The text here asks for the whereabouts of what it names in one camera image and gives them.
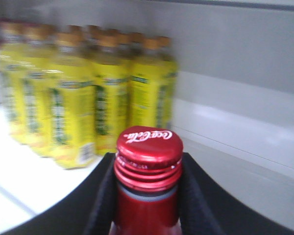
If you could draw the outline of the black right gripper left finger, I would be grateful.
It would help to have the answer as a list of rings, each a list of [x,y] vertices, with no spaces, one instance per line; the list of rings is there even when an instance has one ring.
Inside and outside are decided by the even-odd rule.
[[[115,155],[107,153],[71,193],[5,235],[107,235],[116,208]]]

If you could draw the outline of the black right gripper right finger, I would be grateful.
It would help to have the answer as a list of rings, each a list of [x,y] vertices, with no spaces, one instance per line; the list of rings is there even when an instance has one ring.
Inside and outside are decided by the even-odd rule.
[[[178,212],[184,235],[294,235],[294,186],[241,176],[225,188],[183,153]]]

